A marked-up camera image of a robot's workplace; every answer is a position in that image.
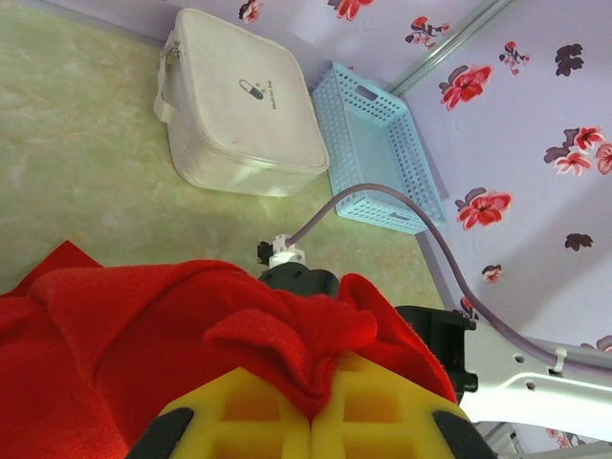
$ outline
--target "gray hose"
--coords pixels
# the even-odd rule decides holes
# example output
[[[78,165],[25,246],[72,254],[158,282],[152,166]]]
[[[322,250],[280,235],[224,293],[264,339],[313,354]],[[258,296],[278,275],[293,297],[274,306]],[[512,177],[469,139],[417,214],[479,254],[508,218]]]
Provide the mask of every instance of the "gray hose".
[[[311,218],[310,221],[306,225],[304,225],[302,229],[300,229],[296,234],[294,234],[292,237],[287,239],[287,242],[286,242],[287,246],[291,246],[292,244],[295,244],[302,237],[304,237],[308,233],[308,231],[310,231],[321,220],[321,218],[323,218],[323,216],[325,216],[325,214],[329,212],[342,199],[346,198],[347,196],[350,196],[351,194],[358,193],[360,191],[366,191],[366,190],[380,191],[382,193],[386,193],[390,196],[393,196],[394,198],[399,199],[404,204],[406,204],[409,208],[411,208],[414,211],[414,213],[416,213],[419,216],[419,218],[423,220],[423,223],[425,223],[427,228],[433,234],[433,237],[438,242],[438,245],[440,246],[440,249],[442,250],[444,257],[447,259],[447,262],[450,265],[450,268],[452,269],[452,273],[455,277],[455,280],[457,281],[457,284],[459,285],[459,288],[463,292],[463,295],[465,295],[466,298],[471,302],[474,309],[478,311],[478,313],[480,313],[482,317],[488,320],[489,323],[492,325],[492,327],[495,330],[497,330],[509,342],[511,342],[514,346],[516,346],[517,348],[519,348],[526,354],[529,354],[535,357],[536,359],[543,361],[544,363],[549,365],[551,368],[554,368],[556,366],[557,364],[556,354],[553,354],[551,352],[548,352],[545,349],[542,349],[538,345],[533,344],[531,341],[529,341],[525,337],[522,337],[521,335],[519,335],[515,330],[513,330],[510,327],[510,325],[508,325],[501,318],[496,316],[489,308],[487,308],[476,297],[476,295],[474,294],[474,292],[471,290],[470,286],[468,285],[468,282],[466,282],[465,277],[461,273],[459,264],[457,263],[457,260],[455,259],[454,255],[452,254],[452,251],[450,250],[450,247],[448,246],[447,241],[444,240],[442,233],[438,231],[438,229],[436,228],[434,223],[431,221],[431,219],[425,214],[425,212],[414,201],[412,201],[410,198],[403,195],[399,191],[396,191],[393,188],[390,188],[384,185],[377,185],[377,184],[362,184],[362,185],[355,185],[355,186],[350,186],[346,188],[344,191],[334,196],[325,206],[323,206],[321,210],[317,212],[315,216]],[[586,371],[589,373],[595,373],[599,376],[612,377],[612,368],[607,368],[607,367],[595,365],[592,363],[565,359],[563,365],[566,368],[576,370],[576,371]]]

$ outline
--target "red towel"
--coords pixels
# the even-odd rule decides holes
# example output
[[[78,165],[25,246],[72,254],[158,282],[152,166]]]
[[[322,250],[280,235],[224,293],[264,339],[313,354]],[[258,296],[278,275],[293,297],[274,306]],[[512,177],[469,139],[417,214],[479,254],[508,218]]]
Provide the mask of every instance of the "red towel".
[[[221,261],[102,268],[64,243],[0,296],[2,457],[123,457],[162,408],[241,366],[313,418],[344,351],[455,401],[363,277],[339,298],[273,291]]]

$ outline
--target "white storage case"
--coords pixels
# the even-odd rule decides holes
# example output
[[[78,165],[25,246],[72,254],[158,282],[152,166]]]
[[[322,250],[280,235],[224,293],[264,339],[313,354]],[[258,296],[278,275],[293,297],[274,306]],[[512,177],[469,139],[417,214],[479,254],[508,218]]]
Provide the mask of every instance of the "white storage case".
[[[329,165],[291,53],[203,11],[177,15],[154,108],[176,170],[195,186],[289,196]]]

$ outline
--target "blue plastic basket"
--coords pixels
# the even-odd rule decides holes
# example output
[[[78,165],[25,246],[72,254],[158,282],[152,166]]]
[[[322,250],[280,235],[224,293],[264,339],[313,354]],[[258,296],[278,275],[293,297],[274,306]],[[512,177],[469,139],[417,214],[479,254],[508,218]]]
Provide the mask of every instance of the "blue plastic basket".
[[[409,196],[436,225],[445,222],[412,117],[399,98],[334,63],[313,92],[318,124],[330,154],[334,194],[375,183]],[[416,234],[426,227],[410,208],[379,191],[338,203],[339,216]]]

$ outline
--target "white clip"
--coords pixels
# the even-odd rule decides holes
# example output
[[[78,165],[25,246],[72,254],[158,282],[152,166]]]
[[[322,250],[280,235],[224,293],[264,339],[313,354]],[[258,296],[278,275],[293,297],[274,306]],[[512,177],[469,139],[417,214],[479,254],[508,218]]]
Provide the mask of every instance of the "white clip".
[[[270,268],[289,262],[306,264],[306,254],[299,250],[295,244],[287,247],[287,239],[289,239],[289,236],[286,234],[280,234],[274,238],[272,242],[273,255],[268,262]]]
[[[558,347],[555,353],[557,354],[557,363],[555,364],[555,368],[553,368],[553,371],[555,373],[560,373],[563,370],[563,363],[565,362],[565,358],[567,357],[567,349],[563,347]]]

